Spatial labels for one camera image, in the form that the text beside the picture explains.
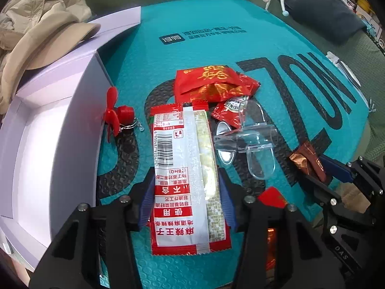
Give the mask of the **red gold candy packet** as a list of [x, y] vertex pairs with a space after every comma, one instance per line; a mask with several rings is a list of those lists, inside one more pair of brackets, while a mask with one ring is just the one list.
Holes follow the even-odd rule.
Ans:
[[266, 271], [272, 271], [276, 264], [277, 229], [271, 223], [278, 220], [280, 214], [278, 209], [283, 210], [288, 202], [275, 187], [267, 188], [258, 200], [269, 207]]
[[177, 103], [203, 100], [224, 102], [241, 96], [253, 96], [260, 82], [226, 65], [208, 65], [183, 69], [176, 73], [173, 92]]

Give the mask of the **beige cap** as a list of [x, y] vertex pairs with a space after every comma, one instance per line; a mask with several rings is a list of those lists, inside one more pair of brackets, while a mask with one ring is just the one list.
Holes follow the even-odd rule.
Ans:
[[1, 76], [1, 95], [10, 100], [26, 70], [40, 69], [72, 51], [84, 40], [92, 38], [100, 24], [69, 22], [60, 26], [34, 27], [9, 53]]

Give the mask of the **lilac cardboard box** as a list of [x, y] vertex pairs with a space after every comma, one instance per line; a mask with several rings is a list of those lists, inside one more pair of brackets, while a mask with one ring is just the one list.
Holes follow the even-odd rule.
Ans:
[[80, 203], [95, 205], [106, 92], [98, 49], [141, 22], [128, 8], [98, 19], [86, 44], [36, 73], [1, 126], [1, 230], [29, 269]]

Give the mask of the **long red white snack packet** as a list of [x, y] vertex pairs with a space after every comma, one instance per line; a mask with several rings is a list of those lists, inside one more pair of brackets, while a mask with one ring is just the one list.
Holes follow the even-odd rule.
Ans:
[[197, 255], [231, 248], [207, 111], [205, 101], [151, 109], [154, 255]]

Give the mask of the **dark navy cushion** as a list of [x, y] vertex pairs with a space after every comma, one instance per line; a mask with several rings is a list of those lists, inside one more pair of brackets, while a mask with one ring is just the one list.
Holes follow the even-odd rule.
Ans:
[[366, 25], [340, 0], [284, 0], [289, 15], [335, 44], [343, 44]]

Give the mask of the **red toy propeller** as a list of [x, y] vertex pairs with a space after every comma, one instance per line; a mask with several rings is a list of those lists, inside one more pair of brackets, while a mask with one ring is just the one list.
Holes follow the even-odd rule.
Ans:
[[106, 109], [103, 120], [107, 125], [107, 141], [110, 142], [110, 136], [117, 137], [124, 130], [138, 128], [140, 132], [144, 127], [135, 115], [135, 110], [131, 106], [118, 106], [118, 90], [116, 87], [110, 87], [106, 92]]

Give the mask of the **beige puffer jacket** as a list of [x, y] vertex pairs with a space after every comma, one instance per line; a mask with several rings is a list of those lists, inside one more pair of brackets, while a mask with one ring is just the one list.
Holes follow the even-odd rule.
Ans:
[[33, 55], [61, 25], [86, 22], [85, 0], [10, 0], [1, 11], [1, 114], [6, 114]]

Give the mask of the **clear plastic bag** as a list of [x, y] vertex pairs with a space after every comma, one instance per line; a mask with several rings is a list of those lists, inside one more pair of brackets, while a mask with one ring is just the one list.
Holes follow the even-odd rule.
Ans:
[[365, 102], [366, 107], [369, 110], [369, 113], [374, 113], [377, 111], [375, 108], [375, 103], [372, 98], [367, 100], [364, 94], [361, 91], [361, 83], [357, 79], [356, 75], [352, 72], [352, 70], [345, 64], [339, 57], [337, 57], [334, 53], [328, 51], [326, 57], [337, 67], [340, 72], [346, 77], [346, 79], [355, 87], [356, 91], [361, 96], [362, 100]]

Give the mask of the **small red ketchup sachet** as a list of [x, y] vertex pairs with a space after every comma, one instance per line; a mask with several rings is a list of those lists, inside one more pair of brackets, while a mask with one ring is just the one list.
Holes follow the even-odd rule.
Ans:
[[234, 97], [224, 102], [219, 102], [212, 111], [212, 118], [224, 121], [231, 127], [239, 129], [241, 126], [239, 119], [239, 106], [248, 100], [248, 96]]

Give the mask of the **brown candy wrapper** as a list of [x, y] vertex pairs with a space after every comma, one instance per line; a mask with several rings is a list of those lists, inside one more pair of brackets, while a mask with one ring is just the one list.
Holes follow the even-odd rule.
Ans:
[[305, 175], [317, 178], [319, 181], [325, 183], [327, 175], [325, 169], [318, 158], [316, 151], [309, 141], [304, 142], [295, 151], [293, 151], [289, 159], [294, 165], [302, 171]]

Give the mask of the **clear plastic toy plane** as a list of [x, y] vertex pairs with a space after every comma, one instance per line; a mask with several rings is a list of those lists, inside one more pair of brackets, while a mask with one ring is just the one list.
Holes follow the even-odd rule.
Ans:
[[273, 150], [277, 129], [266, 122], [262, 107], [255, 100], [240, 102], [238, 116], [237, 129], [231, 129], [224, 121], [217, 125], [213, 144], [218, 157], [229, 166], [237, 154], [244, 154], [249, 173], [257, 180], [269, 179], [276, 168]]

